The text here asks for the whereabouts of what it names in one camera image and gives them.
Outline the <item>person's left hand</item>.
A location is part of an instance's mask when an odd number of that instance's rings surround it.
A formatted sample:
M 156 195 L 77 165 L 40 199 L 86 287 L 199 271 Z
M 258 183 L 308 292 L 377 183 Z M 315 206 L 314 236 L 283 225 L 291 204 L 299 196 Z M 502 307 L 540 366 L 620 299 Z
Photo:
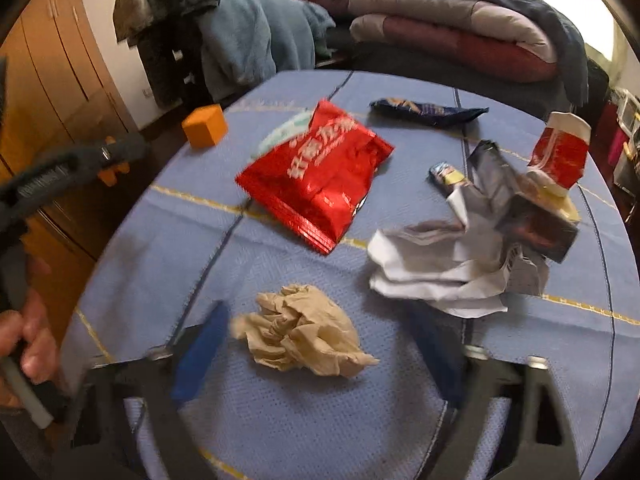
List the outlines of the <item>person's left hand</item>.
M 58 345 L 51 332 L 41 296 L 30 288 L 19 311 L 1 313 L 1 355 L 9 356 L 19 344 L 21 370 L 34 385 L 51 380 L 58 369 Z

